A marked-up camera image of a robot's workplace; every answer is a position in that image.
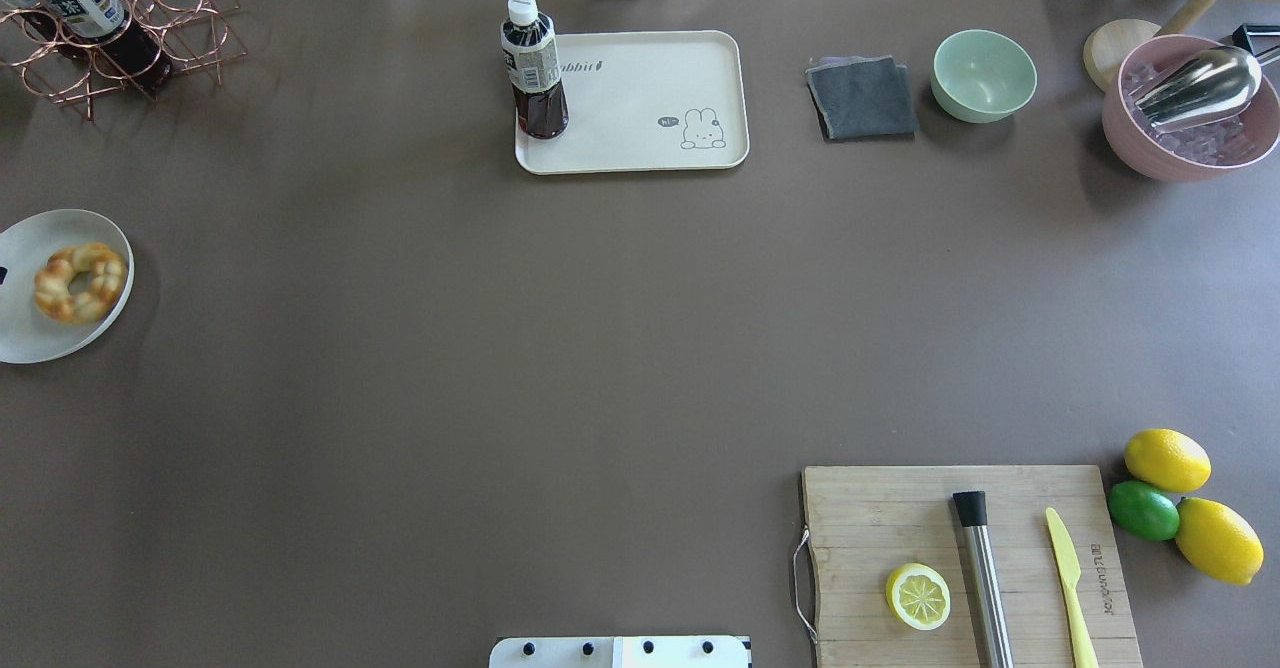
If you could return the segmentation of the steel muddler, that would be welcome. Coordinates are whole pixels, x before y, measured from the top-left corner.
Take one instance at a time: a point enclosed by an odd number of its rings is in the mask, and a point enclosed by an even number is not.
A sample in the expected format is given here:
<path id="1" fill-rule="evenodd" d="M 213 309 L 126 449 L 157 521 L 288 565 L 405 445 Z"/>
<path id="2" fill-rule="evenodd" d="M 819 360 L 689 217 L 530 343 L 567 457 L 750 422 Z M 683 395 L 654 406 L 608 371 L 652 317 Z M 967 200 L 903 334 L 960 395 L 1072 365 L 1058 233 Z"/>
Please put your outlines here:
<path id="1" fill-rule="evenodd" d="M 998 568 L 989 535 L 986 491 L 954 491 L 952 503 L 969 558 L 968 578 L 975 601 L 980 645 L 987 667 L 1015 667 Z"/>

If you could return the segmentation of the white round plate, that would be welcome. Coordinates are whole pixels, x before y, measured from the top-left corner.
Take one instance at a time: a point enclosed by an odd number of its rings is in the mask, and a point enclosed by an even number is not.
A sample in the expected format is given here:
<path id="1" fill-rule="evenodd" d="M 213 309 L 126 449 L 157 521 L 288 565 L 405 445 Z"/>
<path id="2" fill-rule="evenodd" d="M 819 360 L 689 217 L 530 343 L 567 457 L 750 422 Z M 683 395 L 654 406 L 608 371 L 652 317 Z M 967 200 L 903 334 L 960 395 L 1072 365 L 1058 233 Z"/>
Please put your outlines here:
<path id="1" fill-rule="evenodd" d="M 40 314 L 33 302 L 35 275 L 51 253 L 72 244 L 109 244 L 129 267 L 124 294 L 97 322 L 56 322 Z M 124 311 L 133 288 L 133 250 L 124 232 L 102 214 L 84 209 L 54 209 L 33 214 L 1 234 L 1 360 L 4 363 L 54 361 L 79 351 L 106 331 Z"/>

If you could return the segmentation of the glazed ring donut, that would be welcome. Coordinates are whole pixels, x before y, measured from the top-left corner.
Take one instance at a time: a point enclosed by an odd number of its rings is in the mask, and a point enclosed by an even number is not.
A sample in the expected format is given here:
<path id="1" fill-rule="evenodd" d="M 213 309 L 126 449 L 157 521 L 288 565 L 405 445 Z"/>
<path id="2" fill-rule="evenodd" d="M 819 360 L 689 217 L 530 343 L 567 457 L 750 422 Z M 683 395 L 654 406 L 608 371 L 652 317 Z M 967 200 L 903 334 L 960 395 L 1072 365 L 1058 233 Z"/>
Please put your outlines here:
<path id="1" fill-rule="evenodd" d="M 56 322 L 95 322 L 122 299 L 129 267 L 109 244 L 91 241 L 51 253 L 35 275 L 33 302 Z"/>

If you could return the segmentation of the pink bowl with ice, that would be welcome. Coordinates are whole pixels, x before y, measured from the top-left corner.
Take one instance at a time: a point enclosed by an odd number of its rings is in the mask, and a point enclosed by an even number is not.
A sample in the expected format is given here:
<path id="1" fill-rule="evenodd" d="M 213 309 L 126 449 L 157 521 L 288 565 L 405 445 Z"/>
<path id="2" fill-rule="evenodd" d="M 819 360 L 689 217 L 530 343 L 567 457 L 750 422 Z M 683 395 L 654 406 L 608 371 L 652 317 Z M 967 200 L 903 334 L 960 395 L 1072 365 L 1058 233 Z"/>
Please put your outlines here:
<path id="1" fill-rule="evenodd" d="M 1103 132 L 1117 157 L 1144 177 L 1165 182 L 1199 182 L 1225 177 L 1265 163 L 1277 145 L 1277 91 L 1267 77 L 1248 107 L 1240 113 L 1242 131 L 1228 139 L 1211 163 L 1184 156 L 1148 131 L 1133 106 L 1132 93 L 1139 88 L 1132 76 L 1138 68 L 1149 67 L 1165 76 L 1183 65 L 1193 54 L 1216 47 L 1210 38 L 1190 35 L 1155 36 L 1130 50 L 1117 68 L 1115 81 L 1106 90 L 1102 107 Z"/>

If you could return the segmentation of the lower yellow lemon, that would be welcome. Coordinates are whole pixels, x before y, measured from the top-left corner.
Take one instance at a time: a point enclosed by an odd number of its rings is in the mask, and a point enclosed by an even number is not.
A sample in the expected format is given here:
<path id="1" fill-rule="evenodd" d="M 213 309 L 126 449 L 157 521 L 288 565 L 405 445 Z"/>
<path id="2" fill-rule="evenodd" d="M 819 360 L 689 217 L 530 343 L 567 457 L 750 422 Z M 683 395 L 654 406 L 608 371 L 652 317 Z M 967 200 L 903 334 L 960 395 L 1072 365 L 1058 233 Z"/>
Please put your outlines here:
<path id="1" fill-rule="evenodd" d="M 1178 503 L 1180 526 L 1175 545 L 1208 577 L 1247 586 L 1265 563 L 1265 548 L 1247 520 L 1230 507 L 1203 498 Z"/>

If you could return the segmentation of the grey folded cloth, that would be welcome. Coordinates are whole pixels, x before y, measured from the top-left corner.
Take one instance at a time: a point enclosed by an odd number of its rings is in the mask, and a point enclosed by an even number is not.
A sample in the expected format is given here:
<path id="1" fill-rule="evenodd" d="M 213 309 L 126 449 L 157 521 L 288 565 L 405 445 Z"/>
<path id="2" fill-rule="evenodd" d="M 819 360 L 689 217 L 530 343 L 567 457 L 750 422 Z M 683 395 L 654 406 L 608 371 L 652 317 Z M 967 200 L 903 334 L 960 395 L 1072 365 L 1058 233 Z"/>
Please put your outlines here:
<path id="1" fill-rule="evenodd" d="M 829 141 L 914 134 L 906 65 L 891 56 L 822 58 L 805 79 L 823 134 Z"/>

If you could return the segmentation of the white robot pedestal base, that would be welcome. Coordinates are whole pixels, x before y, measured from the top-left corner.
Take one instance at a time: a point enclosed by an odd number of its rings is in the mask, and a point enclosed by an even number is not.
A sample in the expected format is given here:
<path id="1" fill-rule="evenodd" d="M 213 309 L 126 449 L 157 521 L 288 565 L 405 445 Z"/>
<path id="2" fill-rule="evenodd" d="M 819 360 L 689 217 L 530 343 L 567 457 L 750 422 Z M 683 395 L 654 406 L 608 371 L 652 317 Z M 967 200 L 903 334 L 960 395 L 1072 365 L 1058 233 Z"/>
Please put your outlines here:
<path id="1" fill-rule="evenodd" d="M 750 639 L 732 635 L 508 637 L 489 667 L 751 667 Z"/>

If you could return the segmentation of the yellow plastic knife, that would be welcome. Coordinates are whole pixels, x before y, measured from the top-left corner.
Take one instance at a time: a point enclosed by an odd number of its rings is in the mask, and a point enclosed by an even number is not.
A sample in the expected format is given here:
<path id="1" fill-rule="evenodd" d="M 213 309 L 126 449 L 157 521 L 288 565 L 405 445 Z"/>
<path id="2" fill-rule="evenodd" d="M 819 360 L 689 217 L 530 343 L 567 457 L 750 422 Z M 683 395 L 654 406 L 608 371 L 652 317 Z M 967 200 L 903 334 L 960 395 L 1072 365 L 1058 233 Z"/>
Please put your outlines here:
<path id="1" fill-rule="evenodd" d="M 1053 559 L 1062 591 L 1073 664 L 1075 667 L 1100 667 L 1076 591 L 1076 586 L 1082 578 L 1082 566 L 1074 541 L 1061 516 L 1052 507 L 1044 509 L 1044 522 L 1050 532 Z"/>

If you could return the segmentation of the half lemon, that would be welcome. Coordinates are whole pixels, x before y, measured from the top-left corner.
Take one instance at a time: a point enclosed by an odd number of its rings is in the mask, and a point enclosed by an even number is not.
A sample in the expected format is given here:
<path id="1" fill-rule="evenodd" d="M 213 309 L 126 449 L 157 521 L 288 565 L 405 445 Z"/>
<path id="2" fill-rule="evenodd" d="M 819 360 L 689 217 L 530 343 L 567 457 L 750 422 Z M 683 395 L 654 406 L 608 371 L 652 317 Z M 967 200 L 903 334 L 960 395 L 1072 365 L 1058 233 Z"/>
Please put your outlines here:
<path id="1" fill-rule="evenodd" d="M 914 630 L 937 630 L 950 618 L 948 585 L 929 566 L 918 562 L 899 566 L 886 580 L 884 595 L 893 616 Z"/>

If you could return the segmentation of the green lime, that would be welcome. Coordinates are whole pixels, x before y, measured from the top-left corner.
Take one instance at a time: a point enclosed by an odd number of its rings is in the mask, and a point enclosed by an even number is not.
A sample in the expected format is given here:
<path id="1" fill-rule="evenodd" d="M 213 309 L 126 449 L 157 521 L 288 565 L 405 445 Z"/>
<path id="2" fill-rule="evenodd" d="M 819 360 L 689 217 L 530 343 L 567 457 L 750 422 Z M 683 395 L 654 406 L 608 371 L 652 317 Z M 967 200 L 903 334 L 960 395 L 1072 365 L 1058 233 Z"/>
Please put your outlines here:
<path id="1" fill-rule="evenodd" d="M 1139 480 L 1115 484 L 1107 495 L 1107 508 L 1117 527 L 1152 543 L 1172 540 L 1181 526 L 1175 503 Z"/>

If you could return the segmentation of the upper yellow lemon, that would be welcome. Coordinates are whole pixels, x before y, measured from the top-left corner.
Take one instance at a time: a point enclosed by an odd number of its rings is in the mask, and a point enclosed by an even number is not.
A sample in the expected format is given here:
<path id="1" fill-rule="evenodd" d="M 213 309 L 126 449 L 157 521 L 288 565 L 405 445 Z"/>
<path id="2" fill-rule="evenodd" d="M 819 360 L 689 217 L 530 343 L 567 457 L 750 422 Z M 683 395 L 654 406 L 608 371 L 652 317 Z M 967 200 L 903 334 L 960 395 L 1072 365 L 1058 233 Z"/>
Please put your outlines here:
<path id="1" fill-rule="evenodd" d="M 1212 462 L 1193 436 L 1171 427 L 1147 427 L 1130 436 L 1123 459 L 1128 472 L 1161 491 L 1196 491 L 1212 475 Z"/>

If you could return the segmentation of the wooden cutting board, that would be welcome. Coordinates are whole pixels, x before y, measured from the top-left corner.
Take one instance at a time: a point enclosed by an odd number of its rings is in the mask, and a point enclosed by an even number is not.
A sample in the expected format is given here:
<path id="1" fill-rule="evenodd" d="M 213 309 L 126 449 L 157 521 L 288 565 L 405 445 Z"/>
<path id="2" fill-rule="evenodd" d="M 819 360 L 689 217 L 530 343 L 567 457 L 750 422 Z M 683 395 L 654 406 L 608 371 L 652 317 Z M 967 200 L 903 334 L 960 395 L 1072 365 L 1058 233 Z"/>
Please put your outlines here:
<path id="1" fill-rule="evenodd" d="M 1073 645 L 1044 513 L 1071 536 L 1076 595 L 1102 667 L 1140 667 L 1123 564 L 1096 466 L 810 466 L 803 472 L 815 587 L 819 667 L 984 667 L 970 561 L 955 491 L 986 494 L 1012 662 L 1070 667 Z M 886 582 L 901 564 L 938 571 L 952 610 L 932 631 L 890 610 Z"/>

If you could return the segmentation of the yellow lemon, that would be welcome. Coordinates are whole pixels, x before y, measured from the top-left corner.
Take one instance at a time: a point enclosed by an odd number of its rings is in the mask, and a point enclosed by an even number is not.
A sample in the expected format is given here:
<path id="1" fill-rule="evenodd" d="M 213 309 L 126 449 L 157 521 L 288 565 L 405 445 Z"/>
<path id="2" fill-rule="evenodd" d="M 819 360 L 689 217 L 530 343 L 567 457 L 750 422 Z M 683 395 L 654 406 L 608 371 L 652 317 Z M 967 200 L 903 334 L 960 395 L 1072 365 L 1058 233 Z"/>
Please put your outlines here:
<path id="1" fill-rule="evenodd" d="M 1203 498 L 1178 503 L 1180 526 L 1175 545 L 1208 577 L 1247 586 L 1265 563 L 1265 548 L 1247 520 L 1230 507 Z"/>
<path id="2" fill-rule="evenodd" d="M 1212 475 L 1212 462 L 1193 436 L 1171 427 L 1147 427 L 1130 436 L 1123 459 L 1128 472 L 1161 491 L 1196 491 Z"/>

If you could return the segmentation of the metal scoop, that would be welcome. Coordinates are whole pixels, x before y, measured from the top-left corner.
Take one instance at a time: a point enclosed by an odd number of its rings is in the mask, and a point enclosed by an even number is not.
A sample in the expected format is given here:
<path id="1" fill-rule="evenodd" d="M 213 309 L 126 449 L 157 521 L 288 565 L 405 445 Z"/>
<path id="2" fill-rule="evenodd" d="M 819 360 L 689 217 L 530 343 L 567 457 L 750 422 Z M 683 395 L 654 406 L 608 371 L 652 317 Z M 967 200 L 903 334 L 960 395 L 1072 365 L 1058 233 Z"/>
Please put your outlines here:
<path id="1" fill-rule="evenodd" d="M 1155 131 L 1193 129 L 1243 113 L 1262 88 L 1262 77 L 1252 52 L 1216 45 L 1196 52 L 1140 93 L 1135 109 Z"/>

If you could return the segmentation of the cream rabbit tray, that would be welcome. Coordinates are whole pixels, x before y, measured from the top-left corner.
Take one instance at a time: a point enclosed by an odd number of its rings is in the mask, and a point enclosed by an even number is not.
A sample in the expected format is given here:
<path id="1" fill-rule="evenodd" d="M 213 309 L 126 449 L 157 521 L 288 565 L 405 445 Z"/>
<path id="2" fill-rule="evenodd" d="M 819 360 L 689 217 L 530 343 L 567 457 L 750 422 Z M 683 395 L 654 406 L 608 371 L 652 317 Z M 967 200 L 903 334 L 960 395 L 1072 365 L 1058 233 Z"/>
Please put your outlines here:
<path id="1" fill-rule="evenodd" d="M 750 152 L 740 49 L 718 29 L 561 35 L 570 122 L 554 139 L 515 132 L 535 175 L 727 170 Z"/>

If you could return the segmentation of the tea bottle in rack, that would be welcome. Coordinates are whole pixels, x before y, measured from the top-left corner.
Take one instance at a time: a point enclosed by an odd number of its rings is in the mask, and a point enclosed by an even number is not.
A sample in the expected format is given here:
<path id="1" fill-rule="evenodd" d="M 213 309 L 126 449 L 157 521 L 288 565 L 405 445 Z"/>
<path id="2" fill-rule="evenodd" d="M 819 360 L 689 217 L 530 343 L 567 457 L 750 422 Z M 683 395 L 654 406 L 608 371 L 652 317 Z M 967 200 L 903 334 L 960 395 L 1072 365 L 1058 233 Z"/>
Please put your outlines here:
<path id="1" fill-rule="evenodd" d="M 173 63 L 154 35 L 140 26 L 123 0 L 46 0 L 73 35 L 96 45 L 119 76 L 155 99 Z"/>

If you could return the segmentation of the dark tea bottle on tray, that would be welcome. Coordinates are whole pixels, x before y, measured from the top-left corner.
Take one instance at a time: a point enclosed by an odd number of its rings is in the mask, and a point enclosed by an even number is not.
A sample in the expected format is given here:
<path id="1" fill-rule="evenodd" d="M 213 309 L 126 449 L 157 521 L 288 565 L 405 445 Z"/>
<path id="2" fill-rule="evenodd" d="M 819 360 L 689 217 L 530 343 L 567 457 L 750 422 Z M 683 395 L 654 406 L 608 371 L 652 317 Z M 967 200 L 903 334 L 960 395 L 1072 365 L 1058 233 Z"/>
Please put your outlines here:
<path id="1" fill-rule="evenodd" d="M 518 127 L 535 139 L 567 129 L 570 113 L 561 81 L 556 26 L 536 0 L 508 0 L 500 49 L 515 93 Z"/>

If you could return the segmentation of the green bowl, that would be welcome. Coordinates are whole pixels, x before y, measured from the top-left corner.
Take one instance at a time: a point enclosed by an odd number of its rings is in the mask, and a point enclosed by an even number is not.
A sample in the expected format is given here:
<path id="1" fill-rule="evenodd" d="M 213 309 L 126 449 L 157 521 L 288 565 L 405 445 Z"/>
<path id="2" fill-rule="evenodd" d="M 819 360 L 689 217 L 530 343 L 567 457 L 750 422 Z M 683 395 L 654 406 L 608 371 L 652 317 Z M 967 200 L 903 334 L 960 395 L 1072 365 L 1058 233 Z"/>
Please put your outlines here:
<path id="1" fill-rule="evenodd" d="M 963 29 L 934 50 L 931 90 L 947 115 L 992 124 L 1024 107 L 1038 88 L 1036 63 L 1020 44 L 989 29 Z"/>

